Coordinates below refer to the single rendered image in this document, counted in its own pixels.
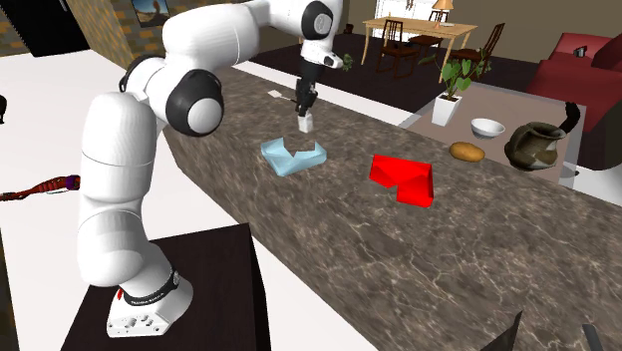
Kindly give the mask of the dark brown jug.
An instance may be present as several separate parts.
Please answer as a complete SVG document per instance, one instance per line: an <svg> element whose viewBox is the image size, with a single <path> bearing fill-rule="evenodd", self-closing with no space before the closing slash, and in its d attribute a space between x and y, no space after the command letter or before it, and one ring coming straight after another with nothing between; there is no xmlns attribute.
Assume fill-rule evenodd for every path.
<svg viewBox="0 0 622 351"><path fill-rule="evenodd" d="M530 122L517 128L504 145L510 164L525 172L553 168L558 158L557 142L574 129L581 117L579 108L572 102L565 103L565 115L559 126Z"/></svg>

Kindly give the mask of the black pointed thing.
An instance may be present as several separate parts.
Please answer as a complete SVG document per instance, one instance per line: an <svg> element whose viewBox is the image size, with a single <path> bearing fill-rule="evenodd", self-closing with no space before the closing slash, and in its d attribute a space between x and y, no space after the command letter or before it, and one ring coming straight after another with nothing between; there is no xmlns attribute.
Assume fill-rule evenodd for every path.
<svg viewBox="0 0 622 351"><path fill-rule="evenodd" d="M479 351L512 351L519 328L522 310L514 317L513 323L504 332L498 335L494 340L489 342Z"/></svg>

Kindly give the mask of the light blue angular shape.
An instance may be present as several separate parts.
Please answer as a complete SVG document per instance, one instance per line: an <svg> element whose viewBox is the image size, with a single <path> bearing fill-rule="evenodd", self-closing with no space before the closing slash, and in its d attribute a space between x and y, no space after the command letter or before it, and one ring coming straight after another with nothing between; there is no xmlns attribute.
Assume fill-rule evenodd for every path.
<svg viewBox="0 0 622 351"><path fill-rule="evenodd" d="M327 152L318 143L312 151L291 154L284 146L284 139L275 139L261 145L261 153L278 176L289 176L323 164Z"/></svg>

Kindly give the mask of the black door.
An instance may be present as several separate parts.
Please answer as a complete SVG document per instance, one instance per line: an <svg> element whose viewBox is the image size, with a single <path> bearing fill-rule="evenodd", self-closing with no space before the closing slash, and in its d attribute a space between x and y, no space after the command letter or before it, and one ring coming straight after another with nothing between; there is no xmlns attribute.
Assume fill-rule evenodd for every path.
<svg viewBox="0 0 622 351"><path fill-rule="evenodd" d="M90 49L67 0L0 0L0 9L34 57Z"/></svg>

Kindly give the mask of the red angular shape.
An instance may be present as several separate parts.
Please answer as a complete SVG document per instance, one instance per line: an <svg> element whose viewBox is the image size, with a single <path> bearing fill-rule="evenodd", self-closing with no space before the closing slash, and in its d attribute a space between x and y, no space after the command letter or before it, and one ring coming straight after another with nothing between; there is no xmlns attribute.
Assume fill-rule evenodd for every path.
<svg viewBox="0 0 622 351"><path fill-rule="evenodd" d="M434 200L431 164L374 155L369 179L386 187L397 188L397 201L429 207Z"/></svg>

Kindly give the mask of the red sofa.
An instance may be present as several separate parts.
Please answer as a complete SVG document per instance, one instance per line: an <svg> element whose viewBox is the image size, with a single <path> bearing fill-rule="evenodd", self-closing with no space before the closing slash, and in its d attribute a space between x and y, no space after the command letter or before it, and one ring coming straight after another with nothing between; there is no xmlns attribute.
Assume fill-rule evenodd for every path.
<svg viewBox="0 0 622 351"><path fill-rule="evenodd" d="M526 92L584 106L583 130L591 131L622 100L622 33L614 38L562 34Z"/></svg>

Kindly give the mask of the long dark red thing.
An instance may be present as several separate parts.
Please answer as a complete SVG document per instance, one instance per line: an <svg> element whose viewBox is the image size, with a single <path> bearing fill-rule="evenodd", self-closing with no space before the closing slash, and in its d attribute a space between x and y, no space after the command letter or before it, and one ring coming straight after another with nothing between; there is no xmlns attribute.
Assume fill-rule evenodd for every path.
<svg viewBox="0 0 622 351"><path fill-rule="evenodd" d="M29 189L0 193L0 201L21 200L36 193L60 193L78 190L81 184L79 175L57 176L45 180Z"/></svg>

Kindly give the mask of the beige low table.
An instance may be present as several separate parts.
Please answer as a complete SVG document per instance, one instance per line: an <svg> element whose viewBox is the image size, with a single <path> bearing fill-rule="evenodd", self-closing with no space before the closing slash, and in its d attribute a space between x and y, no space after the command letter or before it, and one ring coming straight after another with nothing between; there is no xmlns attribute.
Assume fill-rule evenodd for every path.
<svg viewBox="0 0 622 351"><path fill-rule="evenodd" d="M450 121L444 126L432 123L435 98L423 108L399 124L411 132L440 141L446 145L454 142L469 142L484 150L487 159L508 167L510 165L503 150L512 133L529 122L544 122L559 126L565 119L565 102L530 95L509 89L472 83L463 93L461 103ZM586 107L579 105L581 117L565 139L557 143L558 159L552 169L535 171L533 175L555 183L574 187L576 163L579 154ZM476 138L470 128L471 120L484 118L505 126L505 131L490 140Z"/></svg>

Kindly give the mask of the wooden dining table with lamp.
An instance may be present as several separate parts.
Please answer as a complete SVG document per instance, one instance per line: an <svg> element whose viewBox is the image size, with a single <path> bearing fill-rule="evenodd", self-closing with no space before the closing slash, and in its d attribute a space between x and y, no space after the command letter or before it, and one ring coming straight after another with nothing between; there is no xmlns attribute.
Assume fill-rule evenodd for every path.
<svg viewBox="0 0 622 351"><path fill-rule="evenodd" d="M443 22L440 28L435 27L435 20L430 21L429 19L419 20L401 17L374 17L373 19L364 20L363 24L365 26L366 41L361 64L365 63L372 31L382 30L387 19L402 21L404 23L404 33L430 35L448 40L449 43L443 59L443 64L448 60L455 40L463 38L461 45L461 49L463 49L467 44L471 32L476 29L476 25L454 23L450 20Z"/></svg>

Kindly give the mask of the white bowl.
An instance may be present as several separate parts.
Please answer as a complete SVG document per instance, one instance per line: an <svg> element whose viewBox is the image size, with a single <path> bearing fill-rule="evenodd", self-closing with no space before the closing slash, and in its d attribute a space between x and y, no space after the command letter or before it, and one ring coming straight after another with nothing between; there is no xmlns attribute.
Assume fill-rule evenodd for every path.
<svg viewBox="0 0 622 351"><path fill-rule="evenodd" d="M505 131L503 124L486 118L473 119L470 122L470 128L473 135L482 140L494 139Z"/></svg>

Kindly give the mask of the dark wooden chair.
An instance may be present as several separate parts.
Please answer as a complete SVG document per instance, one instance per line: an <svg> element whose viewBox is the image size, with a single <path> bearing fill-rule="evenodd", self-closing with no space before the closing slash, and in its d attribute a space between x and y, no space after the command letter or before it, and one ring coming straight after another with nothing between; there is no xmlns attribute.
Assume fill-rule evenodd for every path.
<svg viewBox="0 0 622 351"><path fill-rule="evenodd" d="M463 60L470 60L471 65L475 67L475 76L474 79L478 80L485 72L490 70L488 66L488 61L491 56L492 50L495 48L500 35L503 31L505 24L499 23L497 24L489 38L487 39L485 45L479 49L468 49L463 48L450 53L450 59L452 61L462 62Z"/></svg>
<svg viewBox="0 0 622 351"><path fill-rule="evenodd" d="M433 10L432 14L429 17L429 20L435 20L435 27L440 28L441 24L448 19L449 12L445 10ZM409 39L406 44L407 47L414 47L417 45L420 50L423 51L421 56L423 58L428 57L428 53L431 47L437 45L439 46L443 42L443 38L434 37L430 35L419 35L416 37L412 37Z"/></svg>
<svg viewBox="0 0 622 351"><path fill-rule="evenodd" d="M376 65L376 72L383 73L392 71L395 79L401 79L413 74L417 58L420 50L412 46L408 46L403 41L404 23L402 21L387 19L383 28L384 45L381 48L379 58ZM382 68L381 64L385 57L392 57L393 64L391 67ZM402 61L410 61L411 68L408 73L400 74L400 63Z"/></svg>

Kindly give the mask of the wall picture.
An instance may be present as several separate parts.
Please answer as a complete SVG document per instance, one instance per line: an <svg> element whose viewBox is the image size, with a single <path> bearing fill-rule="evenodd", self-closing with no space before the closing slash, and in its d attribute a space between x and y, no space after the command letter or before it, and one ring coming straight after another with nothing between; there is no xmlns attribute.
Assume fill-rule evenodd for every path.
<svg viewBox="0 0 622 351"><path fill-rule="evenodd" d="M166 0L132 0L142 28L162 26L170 17Z"/></svg>

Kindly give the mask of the green plant in white pot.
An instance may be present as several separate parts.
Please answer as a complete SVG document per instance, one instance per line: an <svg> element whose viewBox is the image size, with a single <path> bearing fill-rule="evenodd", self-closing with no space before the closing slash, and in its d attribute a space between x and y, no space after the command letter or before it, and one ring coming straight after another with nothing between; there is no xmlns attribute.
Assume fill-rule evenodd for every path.
<svg viewBox="0 0 622 351"><path fill-rule="evenodd" d="M462 62L450 60L439 69L446 89L435 98L432 123L444 127L453 118L463 98L458 92L465 91L474 80L475 67L471 65L470 60Z"/></svg>

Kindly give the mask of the white window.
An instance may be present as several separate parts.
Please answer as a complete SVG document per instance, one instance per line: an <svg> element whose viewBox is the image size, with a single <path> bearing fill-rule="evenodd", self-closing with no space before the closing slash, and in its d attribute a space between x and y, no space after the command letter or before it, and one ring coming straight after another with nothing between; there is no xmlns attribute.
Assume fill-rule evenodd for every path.
<svg viewBox="0 0 622 351"><path fill-rule="evenodd" d="M376 18L401 17L428 20L437 0L377 0Z"/></svg>

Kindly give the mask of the dark robot stand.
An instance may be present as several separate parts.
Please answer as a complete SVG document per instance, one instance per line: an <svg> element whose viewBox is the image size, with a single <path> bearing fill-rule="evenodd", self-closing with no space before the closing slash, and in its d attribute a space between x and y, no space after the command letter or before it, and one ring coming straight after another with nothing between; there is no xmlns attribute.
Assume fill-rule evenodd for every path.
<svg viewBox="0 0 622 351"><path fill-rule="evenodd" d="M188 310L162 336L111 338L115 288L88 289L60 351L271 351L265 290L248 224L155 243L193 287Z"/></svg>

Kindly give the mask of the brown potato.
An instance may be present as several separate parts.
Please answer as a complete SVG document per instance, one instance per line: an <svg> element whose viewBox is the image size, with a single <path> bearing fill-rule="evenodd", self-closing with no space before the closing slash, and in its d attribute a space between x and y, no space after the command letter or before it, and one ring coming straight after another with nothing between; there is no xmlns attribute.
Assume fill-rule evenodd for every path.
<svg viewBox="0 0 622 351"><path fill-rule="evenodd" d="M457 160L469 163L480 162L485 157L484 150L467 142L455 142L451 144L450 154Z"/></svg>

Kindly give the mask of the dark grey blade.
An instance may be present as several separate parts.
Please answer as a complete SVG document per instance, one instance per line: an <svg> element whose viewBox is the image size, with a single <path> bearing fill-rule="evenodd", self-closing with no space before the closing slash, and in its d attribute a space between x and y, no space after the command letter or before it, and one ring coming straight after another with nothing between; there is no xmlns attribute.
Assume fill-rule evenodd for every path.
<svg viewBox="0 0 622 351"><path fill-rule="evenodd" d="M593 324L583 324L582 330L585 335L589 351L604 351L597 329Z"/></svg>

